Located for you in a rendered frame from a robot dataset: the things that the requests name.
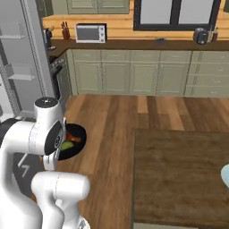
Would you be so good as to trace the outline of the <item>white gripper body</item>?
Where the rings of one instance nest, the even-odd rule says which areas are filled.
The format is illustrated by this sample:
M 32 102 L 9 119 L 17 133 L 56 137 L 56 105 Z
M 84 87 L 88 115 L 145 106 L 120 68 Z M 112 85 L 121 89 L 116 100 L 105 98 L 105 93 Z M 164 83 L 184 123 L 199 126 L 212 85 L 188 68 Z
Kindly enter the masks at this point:
M 49 156 L 43 156 L 43 164 L 47 171 L 55 170 L 56 163 L 61 151 L 61 146 L 64 143 L 66 137 L 65 121 L 66 119 L 63 119 L 61 122 L 61 130 L 58 132 L 58 135 L 55 138 L 55 151 L 52 152 Z

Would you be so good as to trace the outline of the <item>green lime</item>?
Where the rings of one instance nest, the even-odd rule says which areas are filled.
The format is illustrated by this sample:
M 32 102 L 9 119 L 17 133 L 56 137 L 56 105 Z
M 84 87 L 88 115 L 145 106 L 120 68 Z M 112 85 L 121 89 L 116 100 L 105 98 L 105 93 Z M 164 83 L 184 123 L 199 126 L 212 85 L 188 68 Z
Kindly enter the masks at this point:
M 74 146 L 74 144 L 71 141 L 65 141 L 61 146 L 61 150 L 66 150 L 66 149 L 71 148 L 73 146 Z

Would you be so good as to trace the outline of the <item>brown chicken drumstick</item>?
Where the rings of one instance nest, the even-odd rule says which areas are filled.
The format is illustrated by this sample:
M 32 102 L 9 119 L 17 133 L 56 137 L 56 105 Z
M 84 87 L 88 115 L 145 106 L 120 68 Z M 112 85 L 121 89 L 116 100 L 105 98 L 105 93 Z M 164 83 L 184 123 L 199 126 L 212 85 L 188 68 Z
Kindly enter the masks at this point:
M 72 136 L 69 132 L 66 133 L 66 141 L 81 142 L 81 138 Z

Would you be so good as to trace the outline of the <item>black bowl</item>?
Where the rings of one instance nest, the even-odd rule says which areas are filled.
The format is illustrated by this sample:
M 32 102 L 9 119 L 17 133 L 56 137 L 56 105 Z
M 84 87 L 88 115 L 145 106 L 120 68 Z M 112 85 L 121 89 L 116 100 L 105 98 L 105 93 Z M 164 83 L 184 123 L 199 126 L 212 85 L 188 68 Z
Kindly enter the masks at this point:
M 87 132 L 82 126 L 75 123 L 67 123 L 65 128 L 66 132 L 69 132 L 72 136 L 81 138 L 81 142 L 72 141 L 74 146 L 61 150 L 58 160 L 65 160 L 78 155 L 85 147 L 87 141 Z

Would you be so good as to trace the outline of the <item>grey fridge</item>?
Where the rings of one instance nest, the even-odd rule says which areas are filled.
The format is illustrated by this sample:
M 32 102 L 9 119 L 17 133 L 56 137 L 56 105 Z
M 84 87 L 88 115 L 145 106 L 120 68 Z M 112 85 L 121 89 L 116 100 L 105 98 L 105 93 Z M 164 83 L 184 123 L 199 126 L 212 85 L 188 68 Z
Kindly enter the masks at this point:
M 36 0 L 0 0 L 0 35 L 26 36 L 0 39 L 0 122 L 32 117 L 37 99 L 55 95 Z M 35 79 L 9 79 L 7 64 L 30 65 Z

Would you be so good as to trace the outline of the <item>black oven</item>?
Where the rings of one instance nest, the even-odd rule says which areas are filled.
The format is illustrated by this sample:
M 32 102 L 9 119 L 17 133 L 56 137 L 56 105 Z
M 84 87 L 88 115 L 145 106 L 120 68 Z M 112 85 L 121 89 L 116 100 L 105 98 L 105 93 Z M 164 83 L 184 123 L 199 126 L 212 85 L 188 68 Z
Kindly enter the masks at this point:
M 71 95 L 71 86 L 66 54 L 48 57 L 51 76 L 53 79 L 56 99 L 62 107 L 65 107 L 68 97 Z

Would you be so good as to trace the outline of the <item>dark coffee machine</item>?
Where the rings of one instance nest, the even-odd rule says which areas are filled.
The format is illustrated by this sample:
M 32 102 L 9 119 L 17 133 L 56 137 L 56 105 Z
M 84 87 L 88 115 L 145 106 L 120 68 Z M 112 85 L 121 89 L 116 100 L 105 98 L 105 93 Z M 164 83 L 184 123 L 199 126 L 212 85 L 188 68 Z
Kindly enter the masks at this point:
M 45 45 L 48 51 L 55 49 L 55 47 L 53 47 L 51 44 L 52 31 L 54 28 L 54 26 L 51 26 L 49 28 L 43 29 Z

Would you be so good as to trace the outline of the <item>green base cupboards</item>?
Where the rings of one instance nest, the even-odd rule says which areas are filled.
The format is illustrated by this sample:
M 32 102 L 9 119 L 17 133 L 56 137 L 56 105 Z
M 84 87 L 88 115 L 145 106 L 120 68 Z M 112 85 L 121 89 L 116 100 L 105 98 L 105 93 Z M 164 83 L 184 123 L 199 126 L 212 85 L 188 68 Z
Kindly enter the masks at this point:
M 229 51 L 67 51 L 74 94 L 229 98 Z

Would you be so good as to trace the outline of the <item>brown knife block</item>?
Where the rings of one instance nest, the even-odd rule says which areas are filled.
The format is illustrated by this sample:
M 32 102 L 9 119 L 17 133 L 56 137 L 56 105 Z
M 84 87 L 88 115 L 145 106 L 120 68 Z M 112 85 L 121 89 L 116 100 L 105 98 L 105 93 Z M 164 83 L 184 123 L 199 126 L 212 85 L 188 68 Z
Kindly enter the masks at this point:
M 71 37 L 70 35 L 70 31 L 69 31 L 69 28 L 68 28 L 68 25 L 67 25 L 67 22 L 66 21 L 63 21 L 62 22 L 62 33 L 63 33 L 63 38 L 64 39 L 69 39 Z

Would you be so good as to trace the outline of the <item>white toaster oven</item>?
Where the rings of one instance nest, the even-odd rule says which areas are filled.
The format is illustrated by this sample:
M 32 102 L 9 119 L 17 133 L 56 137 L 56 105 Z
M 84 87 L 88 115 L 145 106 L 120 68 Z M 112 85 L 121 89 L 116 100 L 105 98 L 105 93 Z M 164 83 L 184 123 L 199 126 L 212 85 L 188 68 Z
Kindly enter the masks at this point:
M 75 25 L 77 43 L 105 44 L 107 41 L 105 23 L 78 23 Z

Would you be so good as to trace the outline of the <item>light blue plate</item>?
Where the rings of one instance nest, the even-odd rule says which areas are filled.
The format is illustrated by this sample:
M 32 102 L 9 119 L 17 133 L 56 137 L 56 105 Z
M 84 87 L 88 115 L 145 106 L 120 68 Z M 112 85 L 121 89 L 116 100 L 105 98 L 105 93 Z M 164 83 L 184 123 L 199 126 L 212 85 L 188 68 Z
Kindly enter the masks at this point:
M 225 165 L 221 170 L 221 178 L 225 186 L 229 189 L 229 164 Z

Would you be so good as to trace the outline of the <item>black framed window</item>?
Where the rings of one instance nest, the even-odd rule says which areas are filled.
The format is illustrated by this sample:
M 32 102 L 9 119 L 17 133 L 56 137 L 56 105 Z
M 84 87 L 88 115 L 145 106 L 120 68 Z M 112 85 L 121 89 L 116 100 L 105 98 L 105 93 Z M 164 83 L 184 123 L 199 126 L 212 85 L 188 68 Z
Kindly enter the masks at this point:
M 216 26 L 221 0 L 135 0 L 133 29 L 184 31 Z

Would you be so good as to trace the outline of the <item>dark grey toaster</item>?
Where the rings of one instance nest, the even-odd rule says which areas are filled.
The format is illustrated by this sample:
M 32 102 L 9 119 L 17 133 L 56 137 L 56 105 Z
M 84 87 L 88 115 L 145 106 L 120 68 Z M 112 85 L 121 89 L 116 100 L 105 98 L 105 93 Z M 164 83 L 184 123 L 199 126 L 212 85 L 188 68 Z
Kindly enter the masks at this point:
M 193 40 L 199 45 L 205 45 L 208 42 L 208 31 L 203 28 L 196 28 L 193 33 Z

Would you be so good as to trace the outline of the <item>dark red bottle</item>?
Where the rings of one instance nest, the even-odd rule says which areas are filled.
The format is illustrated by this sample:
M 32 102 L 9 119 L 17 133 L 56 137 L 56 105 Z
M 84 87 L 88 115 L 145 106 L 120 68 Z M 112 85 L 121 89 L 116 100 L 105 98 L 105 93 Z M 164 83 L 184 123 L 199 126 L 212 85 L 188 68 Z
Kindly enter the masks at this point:
M 218 36 L 218 27 L 216 27 L 214 32 L 213 32 L 211 42 L 216 41 L 217 40 L 217 36 Z

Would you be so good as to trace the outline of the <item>green wall cupboards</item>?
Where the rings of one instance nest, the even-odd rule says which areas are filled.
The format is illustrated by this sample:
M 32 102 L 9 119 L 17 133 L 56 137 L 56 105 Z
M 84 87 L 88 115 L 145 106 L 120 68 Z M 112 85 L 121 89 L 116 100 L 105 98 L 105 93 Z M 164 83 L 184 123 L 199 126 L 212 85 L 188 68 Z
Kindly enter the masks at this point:
M 41 17 L 54 14 L 128 14 L 130 0 L 36 0 Z

